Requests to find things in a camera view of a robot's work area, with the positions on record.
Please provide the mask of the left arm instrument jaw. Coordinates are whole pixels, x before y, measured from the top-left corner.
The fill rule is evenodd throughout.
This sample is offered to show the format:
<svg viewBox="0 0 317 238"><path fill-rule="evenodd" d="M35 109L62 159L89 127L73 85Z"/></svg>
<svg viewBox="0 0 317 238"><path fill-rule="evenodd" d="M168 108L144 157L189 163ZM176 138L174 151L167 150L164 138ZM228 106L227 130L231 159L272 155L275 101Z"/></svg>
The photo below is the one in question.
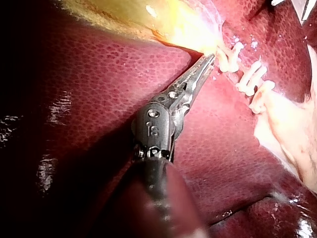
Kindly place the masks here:
<svg viewBox="0 0 317 238"><path fill-rule="evenodd" d="M173 83L173 89L194 90L198 82L203 79L208 70L213 68L215 55L201 56L187 71L178 77Z"/></svg>
<svg viewBox="0 0 317 238"><path fill-rule="evenodd" d="M193 105L203 84L214 69L214 62L215 60L206 60L204 63L201 63L188 80L185 90L186 105Z"/></svg>

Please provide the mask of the left arm instrument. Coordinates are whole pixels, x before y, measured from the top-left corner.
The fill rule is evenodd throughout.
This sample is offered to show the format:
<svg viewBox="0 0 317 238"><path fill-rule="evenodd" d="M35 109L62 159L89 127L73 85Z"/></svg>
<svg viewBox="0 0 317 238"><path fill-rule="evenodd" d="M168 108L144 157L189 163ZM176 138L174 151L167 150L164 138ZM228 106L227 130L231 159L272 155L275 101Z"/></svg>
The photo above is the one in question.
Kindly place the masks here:
<svg viewBox="0 0 317 238"><path fill-rule="evenodd" d="M135 161L154 157L174 161L175 141L190 109L186 88L169 86L136 113L131 124Z"/></svg>

